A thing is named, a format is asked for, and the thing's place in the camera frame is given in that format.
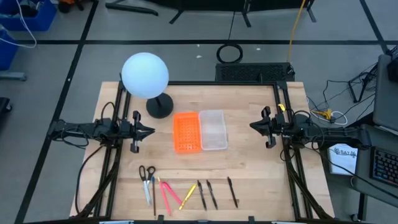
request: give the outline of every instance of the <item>lamp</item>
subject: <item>lamp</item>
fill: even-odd
[[[154,118],[165,118],[173,111],[172,98],[163,93],[169,82],[169,71],[163,60],[151,53],[135,54],[123,65],[121,78],[133,96],[148,99],[146,108]]]

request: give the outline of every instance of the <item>pink pen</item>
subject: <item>pink pen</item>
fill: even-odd
[[[173,198],[177,201],[177,203],[179,205],[182,204],[182,201],[178,198],[178,196],[174,193],[174,191],[172,190],[172,188],[170,187],[170,185],[166,182],[163,182],[163,186],[170,192],[170,194],[172,194]]]
[[[164,203],[165,203],[165,205],[166,205],[167,213],[168,213],[169,215],[172,215],[172,211],[170,210],[170,207],[169,207],[169,203],[168,203],[168,201],[167,201],[166,194],[164,193],[163,184],[162,184],[162,182],[160,181],[160,178],[159,178],[159,177],[157,177],[157,181],[159,181],[159,186],[160,186],[160,190],[162,191],[162,197],[163,197]]]

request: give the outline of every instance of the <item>clear plastic container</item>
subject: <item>clear plastic container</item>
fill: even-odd
[[[223,110],[204,110],[199,112],[201,148],[220,150],[228,148]]]

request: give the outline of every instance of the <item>yellow pencil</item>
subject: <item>yellow pencil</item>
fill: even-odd
[[[188,198],[191,197],[191,194],[192,194],[193,190],[195,190],[196,187],[197,187],[196,184],[192,185],[191,190],[189,190],[189,192],[188,192],[187,196],[185,197],[184,201],[182,202],[179,210],[182,209],[182,207],[185,205],[185,202],[187,202]]]

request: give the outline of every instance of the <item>orange basket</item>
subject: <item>orange basket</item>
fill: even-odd
[[[197,112],[174,114],[173,140],[174,150],[177,153],[201,152],[200,123]]]

